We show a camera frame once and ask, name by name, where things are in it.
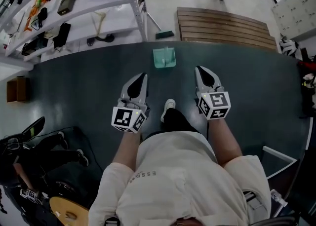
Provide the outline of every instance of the white cabinet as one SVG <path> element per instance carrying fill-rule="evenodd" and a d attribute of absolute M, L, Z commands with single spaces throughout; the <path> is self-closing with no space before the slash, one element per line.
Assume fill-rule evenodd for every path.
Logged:
<path fill-rule="evenodd" d="M 272 11 L 280 32 L 288 39 L 316 28 L 316 0 L 281 0 Z"/>

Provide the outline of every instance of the green dustpan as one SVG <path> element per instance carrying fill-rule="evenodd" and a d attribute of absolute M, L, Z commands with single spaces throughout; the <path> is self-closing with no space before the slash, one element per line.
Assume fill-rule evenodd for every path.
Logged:
<path fill-rule="evenodd" d="M 156 68 L 167 68 L 176 66 L 176 55 L 174 48 L 154 49 L 154 62 Z"/>

